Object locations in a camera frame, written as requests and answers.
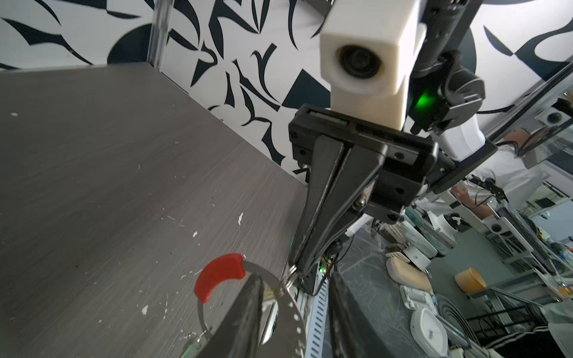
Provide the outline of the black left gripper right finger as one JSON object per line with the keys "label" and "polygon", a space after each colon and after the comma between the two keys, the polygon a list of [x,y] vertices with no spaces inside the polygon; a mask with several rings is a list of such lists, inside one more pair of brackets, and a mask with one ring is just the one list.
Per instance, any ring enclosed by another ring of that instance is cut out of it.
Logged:
{"label": "black left gripper right finger", "polygon": [[378,357],[381,341],[342,276],[329,283],[328,315],[333,357]]}

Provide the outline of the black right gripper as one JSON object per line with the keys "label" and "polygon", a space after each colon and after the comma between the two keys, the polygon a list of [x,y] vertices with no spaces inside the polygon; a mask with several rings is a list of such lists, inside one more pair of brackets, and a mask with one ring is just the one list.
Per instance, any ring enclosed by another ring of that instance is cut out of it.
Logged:
{"label": "black right gripper", "polygon": [[437,163],[438,145],[403,131],[303,105],[288,125],[296,161],[310,169],[288,263],[306,275],[334,240],[367,214],[398,222]]}

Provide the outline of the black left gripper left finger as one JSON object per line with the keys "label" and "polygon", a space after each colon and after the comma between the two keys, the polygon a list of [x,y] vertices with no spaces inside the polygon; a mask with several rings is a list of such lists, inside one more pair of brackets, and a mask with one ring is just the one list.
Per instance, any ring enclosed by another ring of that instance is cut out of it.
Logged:
{"label": "black left gripper left finger", "polygon": [[208,343],[198,357],[256,357],[261,330],[264,281],[251,274]]}

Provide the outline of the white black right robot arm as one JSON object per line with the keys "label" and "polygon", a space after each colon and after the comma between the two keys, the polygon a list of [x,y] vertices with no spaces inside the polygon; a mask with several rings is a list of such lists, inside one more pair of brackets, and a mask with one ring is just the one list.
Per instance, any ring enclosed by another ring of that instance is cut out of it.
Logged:
{"label": "white black right robot arm", "polygon": [[423,189],[454,186],[495,146],[476,114],[481,78],[456,45],[469,1],[336,1],[319,35],[329,108],[301,106],[289,124],[310,169],[288,259],[306,276],[359,219],[393,224]]}

